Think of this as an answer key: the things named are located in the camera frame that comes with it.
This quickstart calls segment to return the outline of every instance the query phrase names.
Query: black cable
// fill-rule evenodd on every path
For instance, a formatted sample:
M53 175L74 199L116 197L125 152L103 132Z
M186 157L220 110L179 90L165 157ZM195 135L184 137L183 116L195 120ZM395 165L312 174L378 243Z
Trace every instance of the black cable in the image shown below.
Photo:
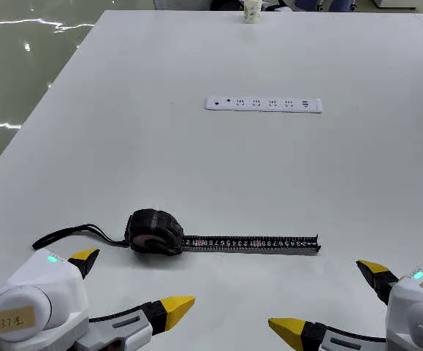
M113 246L129 247L129 244L125 240L114 241L113 239L109 238L102 231L102 229L99 228L97 225L88 223L88 224L78 225L76 227L60 229L51 234L47 234L46 236L43 236L42 238L40 238L33 244L33 249L35 250L41 249L42 247L46 247L47 245L55 243L56 241L60 239L66 238L67 236L74 233L78 233L78 232L93 233L94 235L100 237L101 239L103 239L104 241L108 242L110 245L113 245Z

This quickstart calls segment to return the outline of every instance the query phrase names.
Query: floor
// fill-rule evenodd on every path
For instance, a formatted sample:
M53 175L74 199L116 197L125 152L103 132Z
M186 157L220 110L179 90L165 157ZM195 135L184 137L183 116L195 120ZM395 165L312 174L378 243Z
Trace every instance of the floor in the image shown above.
M0 0L0 154L104 10L153 9L153 0ZM414 11L357 0L357 12Z

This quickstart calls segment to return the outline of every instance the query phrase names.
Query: white cup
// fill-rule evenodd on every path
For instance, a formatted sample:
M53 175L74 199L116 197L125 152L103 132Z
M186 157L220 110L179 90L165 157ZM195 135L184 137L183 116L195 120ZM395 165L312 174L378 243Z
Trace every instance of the white cup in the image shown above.
M243 17L245 23L255 24L262 16L262 0L244 0Z

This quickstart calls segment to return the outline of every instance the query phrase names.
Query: white power strip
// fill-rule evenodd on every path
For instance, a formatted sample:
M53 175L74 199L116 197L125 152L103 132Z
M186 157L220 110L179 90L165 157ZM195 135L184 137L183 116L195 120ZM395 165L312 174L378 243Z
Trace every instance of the white power strip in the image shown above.
M208 97L207 110L309 112L321 113L321 99L261 98L261 97Z

